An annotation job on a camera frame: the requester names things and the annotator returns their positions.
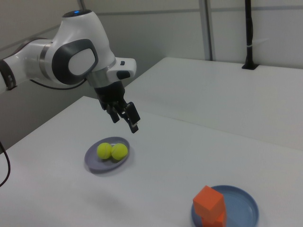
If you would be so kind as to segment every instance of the tennis ball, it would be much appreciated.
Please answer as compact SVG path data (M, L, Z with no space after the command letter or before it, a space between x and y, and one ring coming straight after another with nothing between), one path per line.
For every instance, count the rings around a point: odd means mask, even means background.
M97 147L97 155L100 159L108 159L111 156L112 145L109 143L101 143Z
M117 143L112 148L112 157L118 161L122 160L127 154L127 147L122 143Z

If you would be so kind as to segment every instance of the cable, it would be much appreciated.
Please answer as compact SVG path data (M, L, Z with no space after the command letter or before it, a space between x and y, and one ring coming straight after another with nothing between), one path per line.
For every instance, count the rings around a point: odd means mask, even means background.
M3 151L3 153L4 153L4 155L5 155L5 158L6 158L7 162L8 162L8 174L6 175L6 178L4 179L4 181L0 184L0 187L1 187L2 185L5 184L5 182L6 182L6 181L8 180L8 178L9 178L9 175L10 175L10 161L9 161L9 156L8 156L8 154L6 153L6 150L4 149L4 147L3 147L2 143L1 143L1 141L0 141L0 149Z
M53 89L53 90L72 90L74 88L77 88L77 87L80 87L82 84L84 84L84 82L86 81L86 79L84 79L80 84L74 86L74 87L67 87L67 88L61 88L61 87L50 87L50 86L47 86L47 85L44 85L44 84L41 84L33 79L30 79L30 81L34 82L35 84L37 85L40 85L40 86L43 86L43 87L46 87L46 88L49 88L49 89Z

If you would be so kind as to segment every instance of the orange cube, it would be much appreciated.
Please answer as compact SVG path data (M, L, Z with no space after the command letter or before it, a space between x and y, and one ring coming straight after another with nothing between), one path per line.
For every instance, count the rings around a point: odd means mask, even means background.
M227 219L226 212L223 212L213 224L210 224L209 222L205 221L202 218L202 226L203 227L226 227L226 219Z
M226 211L223 195L208 186L195 196L193 202L196 214L210 224Z

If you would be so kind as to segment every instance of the plate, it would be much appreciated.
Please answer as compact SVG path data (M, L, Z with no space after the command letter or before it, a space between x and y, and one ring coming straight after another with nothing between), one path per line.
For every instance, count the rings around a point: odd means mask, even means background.
M226 227L255 227L259 219L256 201L244 190L229 186L218 185L212 187L224 196L226 205ZM196 227L202 227L201 218L195 213L194 205L191 216Z
M123 143L126 145L128 149L128 154L120 161L114 160L112 157L109 159L100 159L97 156L97 147L101 143L109 143L112 146L117 144L117 143ZM109 137L105 138L103 140L98 141L94 145L92 145L88 151L85 154L84 161L87 167L90 169L92 172L104 172L104 171L109 171L112 169L117 168L121 164L123 164L127 158L129 157L130 154L130 146L129 142L126 139L123 139L121 137Z

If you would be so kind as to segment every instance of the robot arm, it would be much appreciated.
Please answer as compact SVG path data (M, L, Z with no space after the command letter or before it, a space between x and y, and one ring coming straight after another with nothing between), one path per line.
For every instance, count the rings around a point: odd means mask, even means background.
M122 80L134 77L136 61L116 58L97 15L77 10L62 17L53 40L35 39L11 56L0 60L0 73L8 89L27 79L48 79L73 85L87 79L103 110L114 123L124 118L132 131L140 116L132 102L124 100Z

